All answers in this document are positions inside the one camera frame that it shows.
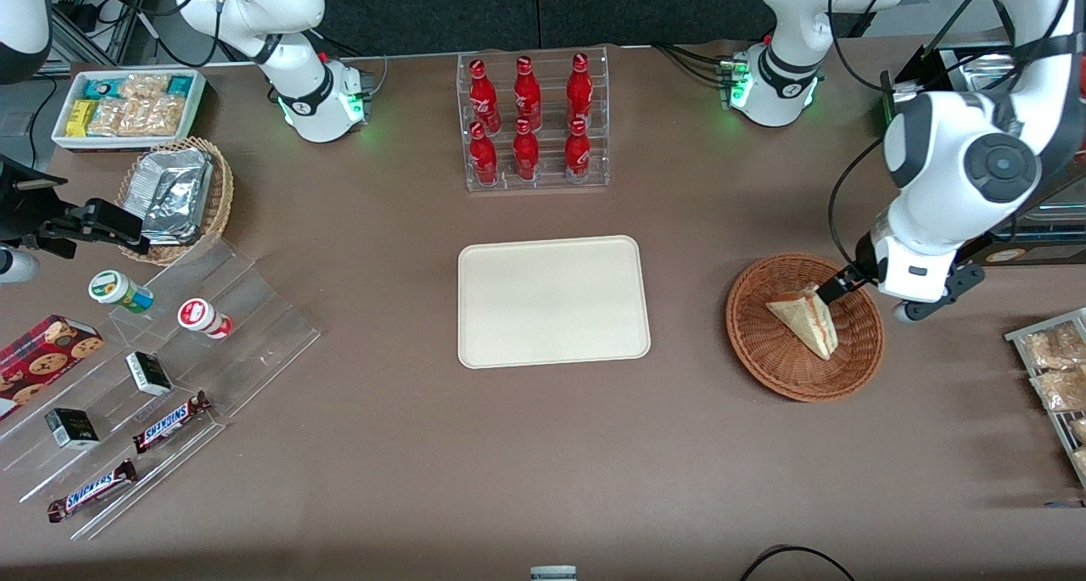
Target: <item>table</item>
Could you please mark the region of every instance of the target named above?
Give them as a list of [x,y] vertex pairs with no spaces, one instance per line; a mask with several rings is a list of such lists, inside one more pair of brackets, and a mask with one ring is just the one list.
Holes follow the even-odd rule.
[[[874,78],[919,42],[844,47]],[[717,580],[793,543],[859,579],[1081,579],[1086,513],[1040,508],[1074,476],[1001,334],[1083,305],[1082,268],[993,269],[923,324],[887,321],[856,396],[782,400],[738,364],[722,303],[761,256],[835,256],[826,199],[877,131],[876,94],[831,55],[810,110],[763,129],[658,52],[609,54],[611,188],[502,198],[464,190],[455,56],[393,60],[372,123],[326,146],[283,125],[255,67],[210,67],[194,134],[235,172],[226,238],[325,334],[92,542],[0,478],[0,578],[508,580],[574,564],[585,581]],[[58,151],[50,174],[72,179],[64,198],[112,199],[132,159]],[[894,194],[879,160],[857,168],[843,238]],[[465,245],[607,235],[641,247],[647,356],[457,362]],[[41,263],[0,289],[0,341],[49,313],[103,319],[85,292],[100,269],[153,273],[100,244]],[[834,578],[781,557],[792,578]]]

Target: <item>gray panel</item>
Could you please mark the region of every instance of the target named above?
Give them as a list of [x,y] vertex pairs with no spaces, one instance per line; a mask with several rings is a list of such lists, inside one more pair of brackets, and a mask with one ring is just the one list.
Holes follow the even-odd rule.
[[321,33],[366,55],[534,49],[535,0],[325,0]]
[[540,21],[546,48],[759,39],[774,24],[761,0],[540,0]]

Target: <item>acrylic display stand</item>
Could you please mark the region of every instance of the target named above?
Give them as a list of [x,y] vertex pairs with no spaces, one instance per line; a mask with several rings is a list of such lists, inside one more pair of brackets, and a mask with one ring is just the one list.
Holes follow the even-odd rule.
[[[131,458],[136,484],[118,488],[56,523],[71,538],[92,539],[174,472],[318,337],[299,311],[277,295],[253,261],[225,241],[198,244],[147,287],[154,304],[143,314],[116,308],[99,327],[105,345],[0,422],[0,469],[20,502],[40,508],[64,498]],[[177,310],[191,298],[209,300],[233,319],[223,340],[182,329]],[[165,396],[140,392],[125,357],[154,354],[174,384]],[[136,454],[132,437],[204,391],[214,409],[199,414],[166,441]],[[53,407],[83,409],[101,442],[91,450],[58,447],[45,415]]]
[[[573,55],[584,52],[589,56],[589,75],[592,76],[592,125],[585,136],[592,144],[589,174],[582,184],[566,180],[566,139],[569,125],[566,119],[566,84],[573,72]],[[539,176],[532,182],[517,176],[513,157],[513,139],[517,136],[517,104],[513,83],[517,79],[517,56],[532,59],[532,68],[543,94],[543,127],[535,132],[540,143]],[[476,121],[471,109],[471,72],[468,64],[483,60],[487,77],[497,91],[497,111],[502,115],[502,129],[490,137],[497,150],[497,184],[483,187],[471,167],[468,151],[471,137],[468,126]],[[457,59],[456,93],[460,112],[460,137],[464,144],[464,168],[468,191],[532,191],[539,189],[580,189],[607,187],[610,184],[610,101],[607,72],[607,49],[553,49],[525,52],[475,52]]]

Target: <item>wicker basket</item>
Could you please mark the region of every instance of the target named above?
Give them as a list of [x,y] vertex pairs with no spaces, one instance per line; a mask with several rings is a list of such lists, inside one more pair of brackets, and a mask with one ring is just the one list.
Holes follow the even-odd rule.
[[771,295],[824,282],[837,271],[822,257],[781,254],[750,265],[732,286],[728,338],[743,365],[774,392],[796,401],[836,401],[854,394],[879,369],[885,337],[866,291],[830,304],[838,345],[829,361],[816,356],[766,307]]
[[[200,238],[197,240],[201,245],[214,243],[214,241],[217,241],[223,236],[223,230],[226,229],[226,222],[230,218],[230,201],[233,199],[233,175],[230,173],[230,164],[226,163],[226,160],[223,159],[223,153],[210,141],[191,137],[185,140],[171,141],[169,144],[163,144],[162,147],[155,147],[146,154],[163,151],[180,151],[180,149],[202,149],[202,151],[206,151],[213,155],[215,160],[211,189],[207,191],[207,202],[204,209],[203,222],[200,226]],[[121,192],[117,193],[117,205],[122,205],[125,201],[125,195],[128,194],[128,184],[132,180],[137,163],[139,163],[139,160],[136,160],[136,163],[132,163],[132,166],[128,168],[128,175],[125,176],[124,182],[121,184]],[[163,265],[165,267],[177,261],[179,256],[192,247],[193,244],[152,245],[151,251],[147,255],[138,255],[125,248],[122,248],[121,252],[132,261],[153,263],[154,265]]]

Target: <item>red bottle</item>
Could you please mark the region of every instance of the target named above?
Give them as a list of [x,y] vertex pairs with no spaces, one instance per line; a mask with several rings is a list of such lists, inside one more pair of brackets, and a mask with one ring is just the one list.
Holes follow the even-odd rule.
[[584,122],[577,119],[570,125],[572,134],[566,139],[566,180],[582,184],[589,178],[589,152],[592,146],[584,137]]
[[502,129],[502,115],[497,113],[497,91],[494,91],[494,84],[487,78],[487,66],[482,60],[472,60],[468,67],[471,71],[471,109],[487,127],[488,136],[494,136]]
[[532,126],[532,131],[539,131],[543,126],[543,98],[540,81],[532,73],[531,56],[517,56],[517,83],[513,84],[513,93],[517,97],[517,114]]
[[592,126],[592,77],[589,75],[589,56],[582,52],[573,55],[573,74],[566,84],[566,119],[569,125],[581,119]]
[[471,122],[468,129],[471,132],[471,146],[468,147],[471,167],[476,170],[479,184],[493,187],[497,184],[497,151],[494,143],[487,138],[487,130],[481,122]]
[[539,174],[540,141],[532,134],[532,125],[528,119],[517,119],[517,137],[513,139],[513,154],[517,159],[517,176],[531,182]]

